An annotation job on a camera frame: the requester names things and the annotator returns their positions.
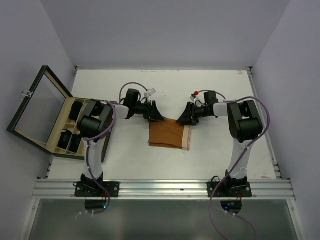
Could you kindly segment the orange underwear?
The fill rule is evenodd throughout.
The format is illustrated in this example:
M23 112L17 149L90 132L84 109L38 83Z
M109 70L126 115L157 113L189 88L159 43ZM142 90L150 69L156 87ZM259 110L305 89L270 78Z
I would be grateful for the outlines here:
M150 147L190 150L191 126L181 126L176 120L164 118L164 121L149 121Z

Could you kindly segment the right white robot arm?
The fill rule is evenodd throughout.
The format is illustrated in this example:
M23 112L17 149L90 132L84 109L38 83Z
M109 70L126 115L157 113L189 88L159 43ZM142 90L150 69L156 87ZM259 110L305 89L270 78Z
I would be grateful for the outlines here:
M226 117L233 149L231 161L225 171L225 177L216 186L213 182L210 187L215 191L222 191L227 196L235 196L248 183L248 163L251 148L255 142L265 134L263 123L255 104L255 99L245 97L239 100L223 99L220 102L217 96L222 94L213 91L204 91L204 103L197 105L199 92L191 95L182 115L176 121L180 126L196 126L201 118Z

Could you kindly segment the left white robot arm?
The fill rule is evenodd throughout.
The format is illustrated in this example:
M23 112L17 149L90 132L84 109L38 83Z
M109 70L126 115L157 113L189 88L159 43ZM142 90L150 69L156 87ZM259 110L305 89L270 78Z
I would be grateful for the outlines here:
M104 139L107 138L117 119L128 120L134 115L142 115L144 119L153 122L163 122L156 102L141 102L140 91L128 89L123 103L103 103L91 99L77 123L85 148L85 167L80 177L80 183L86 187L92 196L103 193L102 151Z

